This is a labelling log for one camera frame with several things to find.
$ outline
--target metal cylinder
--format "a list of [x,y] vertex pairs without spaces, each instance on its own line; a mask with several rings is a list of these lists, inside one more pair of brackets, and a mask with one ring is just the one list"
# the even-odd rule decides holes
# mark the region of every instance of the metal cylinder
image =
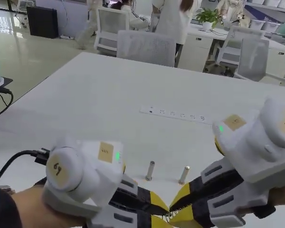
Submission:
[[181,177],[179,179],[179,184],[184,184],[185,183],[185,180],[186,180],[186,177],[188,175],[189,169],[190,169],[190,166],[186,165],[185,168],[184,168],[184,171],[182,172]]
[[152,180],[152,173],[153,173],[153,170],[154,170],[154,166],[155,166],[155,162],[151,161],[150,165],[149,165],[149,168],[148,168],[148,173],[146,175],[146,180],[147,181],[151,181]]

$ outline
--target potted plant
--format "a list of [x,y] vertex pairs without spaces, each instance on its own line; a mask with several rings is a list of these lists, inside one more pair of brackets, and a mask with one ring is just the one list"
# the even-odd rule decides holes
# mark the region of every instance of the potted plant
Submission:
[[196,20],[199,21],[199,23],[203,24],[203,29],[206,31],[211,30],[216,23],[219,21],[219,12],[217,9],[210,10],[206,8],[202,8],[202,12],[200,12],[196,16]]

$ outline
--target hand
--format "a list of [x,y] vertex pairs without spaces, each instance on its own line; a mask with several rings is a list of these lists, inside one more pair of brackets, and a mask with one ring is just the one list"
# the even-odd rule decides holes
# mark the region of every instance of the hand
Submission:
[[12,195],[23,228],[71,228],[81,227],[85,218],[54,211],[42,202],[42,186],[35,186]]
[[275,206],[285,205],[285,187],[280,189],[271,189],[269,192],[269,201]]

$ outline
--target power strip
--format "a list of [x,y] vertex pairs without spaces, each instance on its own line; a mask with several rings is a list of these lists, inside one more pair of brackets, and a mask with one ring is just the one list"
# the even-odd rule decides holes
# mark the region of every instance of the power strip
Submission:
[[212,121],[206,118],[204,115],[196,115],[189,112],[180,112],[176,110],[167,110],[164,108],[157,108],[154,106],[141,106],[140,113],[158,115],[162,117],[168,117],[179,120],[186,120],[192,122],[198,122],[202,124],[212,124]]

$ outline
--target gray chair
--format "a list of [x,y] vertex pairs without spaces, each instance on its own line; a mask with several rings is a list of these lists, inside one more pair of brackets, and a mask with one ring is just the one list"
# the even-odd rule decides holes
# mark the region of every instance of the gray chair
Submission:
[[129,13],[117,9],[100,7],[96,10],[97,32],[94,48],[102,53],[116,56],[117,33],[129,30]]
[[210,59],[210,61],[214,60],[214,63],[206,69],[210,71],[214,66],[236,68],[239,65],[242,40],[244,38],[262,39],[264,34],[265,31],[232,26],[222,47],[219,43],[215,45],[213,59]]
[[268,40],[244,38],[242,41],[239,65],[234,73],[234,78],[259,82],[265,76],[269,76],[281,82],[285,82],[283,78],[266,73],[268,48]]
[[176,41],[165,35],[142,31],[119,31],[117,57],[174,67]]

